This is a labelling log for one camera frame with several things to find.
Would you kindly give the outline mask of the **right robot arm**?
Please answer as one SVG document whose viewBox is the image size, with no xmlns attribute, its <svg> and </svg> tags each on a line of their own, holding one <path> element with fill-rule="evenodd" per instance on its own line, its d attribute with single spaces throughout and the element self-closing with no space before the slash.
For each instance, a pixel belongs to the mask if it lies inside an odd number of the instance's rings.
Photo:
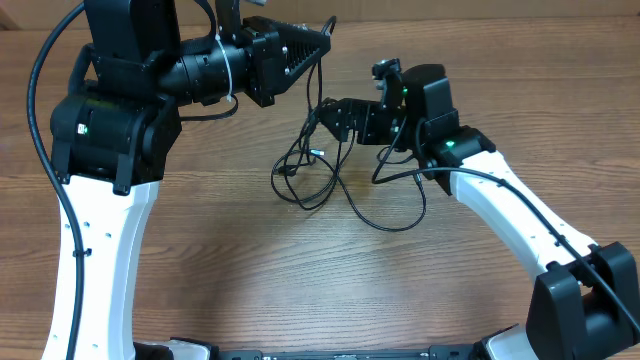
<svg viewBox="0 0 640 360">
<path fill-rule="evenodd" d="M 472 344 L 432 348 L 433 359 L 605 359 L 639 342 L 639 279 L 620 243 L 597 244 L 541 201 L 480 130 L 461 124 L 440 64 L 374 65 L 377 101 L 326 99 L 313 112 L 339 141 L 408 151 L 415 180 L 436 181 L 474 211 L 528 273 L 524 325 Z"/>
</svg>

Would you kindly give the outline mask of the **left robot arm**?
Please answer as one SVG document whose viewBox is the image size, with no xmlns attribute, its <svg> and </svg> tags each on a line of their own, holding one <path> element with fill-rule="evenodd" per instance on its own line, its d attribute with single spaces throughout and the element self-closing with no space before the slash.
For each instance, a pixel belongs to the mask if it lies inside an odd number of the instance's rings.
<svg viewBox="0 0 640 360">
<path fill-rule="evenodd" d="M 61 245 L 47 359 L 213 359 L 214 346 L 137 342 L 132 310 L 142 239 L 181 107 L 268 107 L 330 48 L 331 30 L 244 18 L 203 2 L 209 32 L 182 39 L 172 0 L 84 0 L 91 40 L 37 153 L 60 203 Z"/>
</svg>

